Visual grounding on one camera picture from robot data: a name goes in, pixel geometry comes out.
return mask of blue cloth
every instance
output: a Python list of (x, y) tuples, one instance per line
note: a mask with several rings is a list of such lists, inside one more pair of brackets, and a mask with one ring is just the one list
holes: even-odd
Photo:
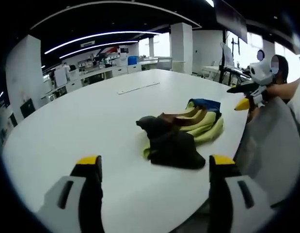
[(194, 107), (196, 107), (196, 106), (203, 106), (208, 111), (215, 112), (217, 114), (215, 122), (217, 122), (217, 120), (222, 115), (221, 112), (220, 112), (220, 107), (221, 107), (221, 103), (220, 102), (216, 102), (216, 101), (213, 101), (213, 100), (205, 100), (205, 99), (190, 99), (189, 103), (190, 102), (194, 103)]

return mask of white cabinet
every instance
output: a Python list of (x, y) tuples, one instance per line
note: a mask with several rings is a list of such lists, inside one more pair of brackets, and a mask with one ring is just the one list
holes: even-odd
[(116, 77), (122, 74), (128, 74), (127, 67), (115, 67), (112, 70), (112, 76)]
[(129, 74), (136, 73), (141, 71), (141, 65), (140, 64), (130, 65), (127, 67), (127, 69)]
[(67, 93), (80, 89), (82, 87), (81, 80), (70, 81), (66, 85)]

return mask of white pillar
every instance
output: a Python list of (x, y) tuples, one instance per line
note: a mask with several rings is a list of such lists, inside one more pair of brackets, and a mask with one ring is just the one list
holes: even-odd
[(184, 72), (192, 74), (193, 32), (186, 23), (171, 25), (171, 50), (174, 61), (184, 62)]
[(271, 60), (273, 55), (276, 54), (275, 44), (268, 40), (263, 40), (263, 51), (265, 53), (265, 58)]
[(149, 38), (150, 57), (154, 57), (154, 37)]
[(36, 110), (43, 106), (41, 66), (41, 41), (31, 35), (22, 39), (8, 55), (5, 66), (6, 84), (18, 123), (24, 119), (20, 107), (25, 101), (32, 99)]

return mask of ceiling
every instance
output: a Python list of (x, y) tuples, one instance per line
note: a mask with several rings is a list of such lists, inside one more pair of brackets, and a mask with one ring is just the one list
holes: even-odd
[[(278, 41), (287, 47), (291, 43), (276, 33), (269, 33), (270, 30), (277, 30), (278, 33), (290, 35), (290, 28), (282, 16), (283, 6), (275, 0), (225, 0), (249, 20), (248, 31), (263, 35), (271, 41)], [(215, 11), (205, 0), (126, 0), (124, 3), (110, 0), (104, 4), (91, 4), (78, 8), (73, 6), (93, 2), (90, 0), (61, 0), (56, 2), (45, 1), (18, 3), (5, 3), (8, 16), (4, 24), (0, 23), (2, 40), (0, 42), (1, 74), (3, 72), (4, 58), (7, 52), (25, 35), (31, 34), (41, 40), (42, 64), (50, 67), (60, 62), (59, 57), (80, 49), (80, 44), (92, 41), (93, 38), (82, 40), (65, 47), (59, 48), (49, 54), (44, 52), (70, 40), (97, 33), (114, 31), (154, 31), (163, 33), (170, 30), (169, 25), (185, 22), (196, 28), (199, 24), (201, 30), (222, 29), (217, 24)], [(188, 20), (174, 14), (154, 9), (151, 7), (134, 5), (132, 3), (145, 3), (159, 8), (167, 9), (186, 17)], [(40, 23), (31, 29), (35, 24), (46, 17), (62, 10), (64, 11), (50, 19)], [(127, 41), (136, 34), (117, 34), (95, 37), (95, 45)], [(142, 39), (149, 35), (142, 35), (134, 39)]]

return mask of white table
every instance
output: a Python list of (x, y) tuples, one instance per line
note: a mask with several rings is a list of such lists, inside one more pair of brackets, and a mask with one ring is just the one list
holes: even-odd
[[(153, 82), (160, 84), (122, 95)], [(187, 74), (149, 70), (95, 83), (43, 106), (12, 131), (3, 151), (10, 178), (36, 212), (44, 194), (81, 157), (102, 156), (102, 221), (106, 233), (167, 233), (208, 198), (210, 154), (234, 157), (247, 112), (236, 112), (242, 94)], [(162, 112), (180, 113), (190, 98), (221, 102), (224, 132), (198, 147), (207, 161), (200, 170), (152, 165), (142, 158), (146, 133), (135, 121)]]

